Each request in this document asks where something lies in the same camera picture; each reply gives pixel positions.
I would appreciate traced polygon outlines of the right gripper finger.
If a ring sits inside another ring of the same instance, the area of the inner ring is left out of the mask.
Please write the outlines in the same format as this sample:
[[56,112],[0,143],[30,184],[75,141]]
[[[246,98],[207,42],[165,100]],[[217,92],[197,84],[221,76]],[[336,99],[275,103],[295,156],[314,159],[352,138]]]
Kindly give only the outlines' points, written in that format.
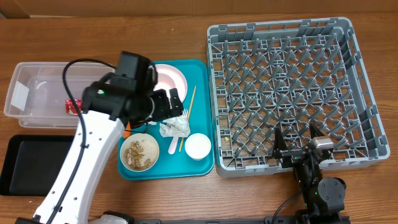
[[282,157],[282,151],[287,150],[287,145],[284,141],[282,132],[279,128],[274,130],[274,147],[272,150],[272,157]]
[[314,123],[310,123],[309,128],[311,135],[311,140],[309,144],[317,145],[322,143],[323,140],[325,139],[325,135],[317,128],[317,126]]

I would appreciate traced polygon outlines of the white napkin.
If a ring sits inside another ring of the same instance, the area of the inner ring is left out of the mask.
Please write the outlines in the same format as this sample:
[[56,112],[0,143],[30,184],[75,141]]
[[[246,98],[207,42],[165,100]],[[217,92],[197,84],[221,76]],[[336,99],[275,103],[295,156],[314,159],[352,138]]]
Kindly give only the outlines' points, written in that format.
[[159,132],[163,138],[188,137],[190,135],[189,122],[186,117],[178,116],[163,120],[159,124]]

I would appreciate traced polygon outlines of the orange carrot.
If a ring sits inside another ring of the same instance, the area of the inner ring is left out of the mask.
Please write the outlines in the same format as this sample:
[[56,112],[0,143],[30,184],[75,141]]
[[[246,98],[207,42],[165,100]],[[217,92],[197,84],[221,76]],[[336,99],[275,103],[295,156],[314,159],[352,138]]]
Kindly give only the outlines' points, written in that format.
[[130,123],[128,123],[123,132],[123,138],[127,139],[130,135],[131,135],[131,127],[130,127]]

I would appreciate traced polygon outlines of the white paper cup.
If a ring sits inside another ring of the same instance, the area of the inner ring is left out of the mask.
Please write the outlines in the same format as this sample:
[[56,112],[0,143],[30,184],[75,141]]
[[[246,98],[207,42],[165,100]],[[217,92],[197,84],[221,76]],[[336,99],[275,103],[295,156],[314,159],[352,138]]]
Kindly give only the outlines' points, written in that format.
[[192,134],[185,142],[185,152],[196,161],[204,159],[210,151],[211,141],[202,133]]

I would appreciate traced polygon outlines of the cream bowl with nuts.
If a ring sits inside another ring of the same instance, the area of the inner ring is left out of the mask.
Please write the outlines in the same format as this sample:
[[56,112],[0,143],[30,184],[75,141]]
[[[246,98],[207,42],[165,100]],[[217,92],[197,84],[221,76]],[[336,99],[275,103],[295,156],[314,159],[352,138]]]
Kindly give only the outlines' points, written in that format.
[[120,160],[129,171],[144,172],[157,162],[160,147],[149,134],[133,134],[120,147]]

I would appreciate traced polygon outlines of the red snack wrapper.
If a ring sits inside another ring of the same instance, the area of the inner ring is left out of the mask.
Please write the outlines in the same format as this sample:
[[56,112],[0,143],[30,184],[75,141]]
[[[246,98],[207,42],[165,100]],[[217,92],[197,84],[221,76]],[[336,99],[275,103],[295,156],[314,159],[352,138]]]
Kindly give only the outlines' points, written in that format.
[[[75,104],[77,105],[77,108],[82,113],[83,112],[83,110],[81,108],[82,101],[75,100]],[[66,114],[71,114],[71,115],[76,115],[76,116],[78,115],[77,109],[76,109],[75,105],[73,104],[72,100],[65,101],[65,111],[66,111]]]

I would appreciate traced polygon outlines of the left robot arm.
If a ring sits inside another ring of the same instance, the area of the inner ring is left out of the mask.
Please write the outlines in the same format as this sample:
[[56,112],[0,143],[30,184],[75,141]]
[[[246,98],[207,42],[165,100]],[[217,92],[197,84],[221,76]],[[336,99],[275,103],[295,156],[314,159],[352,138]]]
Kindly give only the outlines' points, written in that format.
[[32,218],[16,223],[88,223],[93,194],[126,126],[182,114],[177,91],[155,90],[157,83],[152,60],[121,52],[113,72],[84,89],[82,104],[75,107],[76,133],[50,192]]

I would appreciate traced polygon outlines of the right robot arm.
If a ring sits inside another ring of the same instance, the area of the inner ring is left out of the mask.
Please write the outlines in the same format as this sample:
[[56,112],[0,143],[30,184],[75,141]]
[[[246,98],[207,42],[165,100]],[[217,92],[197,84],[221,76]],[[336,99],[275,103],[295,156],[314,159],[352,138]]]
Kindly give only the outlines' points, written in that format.
[[[337,177],[324,178],[320,163],[328,160],[334,150],[330,137],[314,124],[309,126],[312,139],[299,151],[287,148],[279,128],[274,131],[274,147],[271,158],[278,159],[283,168],[291,168],[300,191],[288,198],[272,216],[271,223],[282,220],[287,223],[349,223],[349,217],[341,216],[345,209],[346,183]],[[292,217],[282,218],[279,212],[298,196],[303,197],[305,208]]]

